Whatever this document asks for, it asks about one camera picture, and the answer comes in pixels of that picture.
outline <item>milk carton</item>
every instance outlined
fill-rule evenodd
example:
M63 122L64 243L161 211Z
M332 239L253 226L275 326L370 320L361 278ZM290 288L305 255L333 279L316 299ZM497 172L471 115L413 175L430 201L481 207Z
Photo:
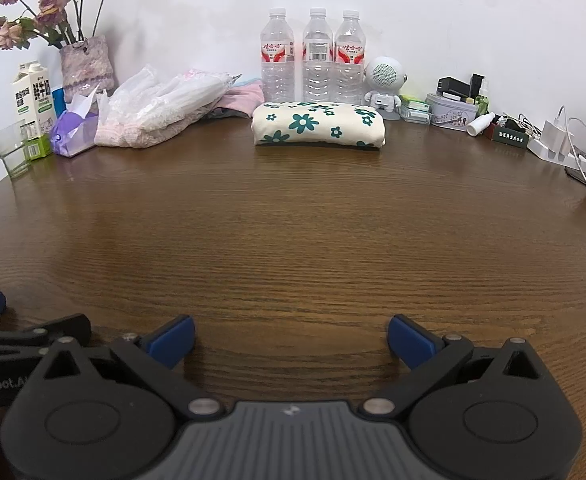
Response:
M31 159L51 152L48 133L57 119L48 80L48 70L36 61L20 65L12 83L18 120L24 120Z

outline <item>clear glass cup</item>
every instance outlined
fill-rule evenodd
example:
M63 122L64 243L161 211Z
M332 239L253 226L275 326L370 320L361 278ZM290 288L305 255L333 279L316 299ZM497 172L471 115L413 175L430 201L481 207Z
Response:
M30 168L24 147L27 128L25 121L19 121L0 130L0 159L10 178L16 178Z

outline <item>brown tabletop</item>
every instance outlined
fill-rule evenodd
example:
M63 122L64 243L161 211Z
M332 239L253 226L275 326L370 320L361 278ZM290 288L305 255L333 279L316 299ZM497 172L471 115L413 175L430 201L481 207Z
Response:
M364 398L406 371L386 324L528 338L577 411L586 480L586 187L532 153L388 123L379 152L255 147L249 121L94 148L0 182L5 329L99 338L194 316L186 375L224 400Z

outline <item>red and white label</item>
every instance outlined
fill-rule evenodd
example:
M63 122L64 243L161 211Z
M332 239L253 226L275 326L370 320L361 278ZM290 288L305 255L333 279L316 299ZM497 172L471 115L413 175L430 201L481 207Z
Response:
M324 40L306 40L302 51L303 61L332 61L332 48Z
M295 60L295 43L262 43L262 61L267 63L284 63Z
M356 65L364 64L364 47L357 43L347 43L338 41L335 45L335 62L352 63Z

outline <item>pink cloth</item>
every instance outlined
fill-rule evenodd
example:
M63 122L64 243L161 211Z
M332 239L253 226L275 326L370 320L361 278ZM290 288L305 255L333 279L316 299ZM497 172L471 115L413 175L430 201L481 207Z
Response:
M254 81L253 83L248 83L244 86L234 86L229 88L217 102L215 108L230 108L231 110L237 110L238 112L242 112L249 117L252 117L255 108L260 106L263 102L264 94L262 92L262 82Z

